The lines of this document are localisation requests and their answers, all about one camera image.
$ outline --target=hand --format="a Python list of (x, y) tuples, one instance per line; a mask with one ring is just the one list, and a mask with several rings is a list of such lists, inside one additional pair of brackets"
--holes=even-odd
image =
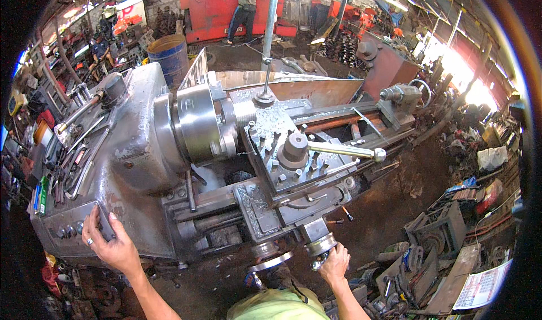
[(107, 242), (98, 230), (99, 219), (100, 210), (98, 205), (94, 205), (91, 215), (87, 215), (83, 222), (83, 242), (86, 244), (87, 240), (92, 238), (94, 243), (91, 244), (91, 249), (100, 259), (124, 273), (128, 278), (137, 275), (142, 270), (139, 253), (122, 222), (118, 221), (115, 213), (109, 214), (109, 224), (115, 232), (115, 239)]
[(337, 242), (336, 249), (334, 247), (329, 250), (329, 256), (318, 272), (333, 289), (334, 286), (340, 284), (345, 279), (344, 273), (346, 272), (349, 261), (350, 255), (348, 254), (348, 249), (344, 248), (340, 242)]

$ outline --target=control button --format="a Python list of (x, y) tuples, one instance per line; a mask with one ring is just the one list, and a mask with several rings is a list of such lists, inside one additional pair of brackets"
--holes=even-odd
[(77, 235), (77, 232), (72, 226), (70, 225), (66, 226), (66, 236), (68, 237), (68, 239), (76, 235)]
[(66, 237), (66, 231), (65, 229), (63, 229), (62, 227), (59, 228), (56, 232), (56, 235), (60, 238), (60, 239), (64, 239)]
[(75, 230), (79, 234), (83, 234), (83, 223), (82, 222), (77, 222), (77, 225), (75, 225)]

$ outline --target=metal drum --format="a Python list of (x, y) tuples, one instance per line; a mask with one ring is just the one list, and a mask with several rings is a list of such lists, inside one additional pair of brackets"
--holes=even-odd
[(160, 63), (170, 90), (177, 89), (188, 72), (186, 38), (182, 34), (162, 37), (148, 46), (147, 53), (151, 62)]

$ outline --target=seated man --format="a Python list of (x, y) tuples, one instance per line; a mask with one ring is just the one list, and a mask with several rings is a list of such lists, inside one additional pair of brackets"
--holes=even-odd
[[(115, 238), (110, 242), (102, 237), (97, 227), (98, 221), (99, 209), (94, 206), (91, 215), (87, 215), (83, 223), (83, 241), (100, 259), (124, 273), (147, 319), (180, 320), (149, 283), (141, 267), (138, 251), (117, 216), (109, 214), (109, 223), (115, 232)], [(344, 277), (349, 261), (348, 250), (337, 243), (336, 249), (329, 251), (328, 260), (318, 272), (335, 294), (341, 320), (368, 320), (368, 315), (357, 302)], [(268, 285), (275, 288), (263, 290), (235, 304), (228, 311), (227, 319), (328, 319), (316, 295), (301, 287), (289, 275), (286, 265), (270, 268), (267, 274)]]
[(96, 44), (92, 45), (92, 56), (94, 57), (94, 62), (91, 66), (89, 66), (89, 71), (92, 72), (92, 75), (94, 76), (94, 79), (96, 81), (100, 81), (98, 78), (98, 73), (96, 71), (93, 71), (96, 66), (102, 61), (104, 58), (107, 58), (109, 60), (109, 63), (112, 67), (115, 67), (115, 62), (113, 62), (113, 57), (110, 53), (110, 47), (109, 44), (105, 39), (102, 38), (100, 33), (96, 33), (94, 35), (94, 39), (96, 40)]

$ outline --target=green box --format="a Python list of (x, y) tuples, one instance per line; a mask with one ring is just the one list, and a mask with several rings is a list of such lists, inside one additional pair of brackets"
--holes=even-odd
[(41, 177), (40, 180), (40, 206), (38, 208), (38, 215), (45, 216), (45, 204), (47, 202), (47, 191), (49, 191), (49, 178), (46, 176)]

